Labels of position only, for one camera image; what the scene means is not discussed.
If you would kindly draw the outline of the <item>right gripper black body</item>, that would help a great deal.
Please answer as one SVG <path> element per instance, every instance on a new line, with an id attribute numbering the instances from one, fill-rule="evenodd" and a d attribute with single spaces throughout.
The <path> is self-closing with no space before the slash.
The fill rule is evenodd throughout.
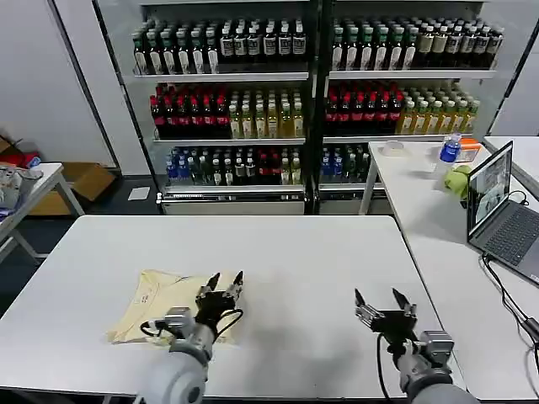
<path id="1" fill-rule="evenodd" d="M 417 341 L 414 332 L 417 317 L 402 310 L 381 311 L 371 321 L 371 330 L 380 333 L 389 343 L 401 343 L 407 339 Z"/>

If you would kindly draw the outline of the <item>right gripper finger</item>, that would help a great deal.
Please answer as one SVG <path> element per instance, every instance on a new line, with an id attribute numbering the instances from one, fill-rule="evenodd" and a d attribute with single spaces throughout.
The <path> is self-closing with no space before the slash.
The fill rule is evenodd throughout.
<path id="1" fill-rule="evenodd" d="M 381 320 L 384 315 L 371 305 L 367 305 L 362 294 L 355 289 L 355 316 L 366 326 L 372 325 Z"/>
<path id="2" fill-rule="evenodd" d="M 404 294 L 395 288 L 392 289 L 392 294 L 398 303 L 399 308 L 404 311 L 407 316 L 416 316 L 417 306 L 415 304 L 412 304 Z"/>

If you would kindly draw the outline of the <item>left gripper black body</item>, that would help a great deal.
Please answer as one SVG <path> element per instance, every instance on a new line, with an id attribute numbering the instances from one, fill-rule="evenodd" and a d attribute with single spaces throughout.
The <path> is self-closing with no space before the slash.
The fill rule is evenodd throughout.
<path id="1" fill-rule="evenodd" d="M 235 309 L 236 301 L 226 291 L 210 291 L 195 298 L 198 308 L 195 322 L 208 327 L 216 327 L 225 311 Z"/>

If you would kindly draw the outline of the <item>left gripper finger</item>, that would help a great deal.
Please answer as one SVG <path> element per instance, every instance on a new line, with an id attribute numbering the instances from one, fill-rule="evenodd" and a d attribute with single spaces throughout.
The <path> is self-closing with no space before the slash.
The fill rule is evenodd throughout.
<path id="1" fill-rule="evenodd" d="M 220 273 L 216 273 L 209 278 L 206 284 L 202 285 L 197 293 L 197 299 L 202 300 L 208 293 L 213 292 L 218 284 Z"/>
<path id="2" fill-rule="evenodd" d="M 226 289 L 224 295 L 228 299 L 232 299 L 234 302 L 239 300 L 239 297 L 243 291 L 243 271 L 240 271 L 231 285 Z"/>

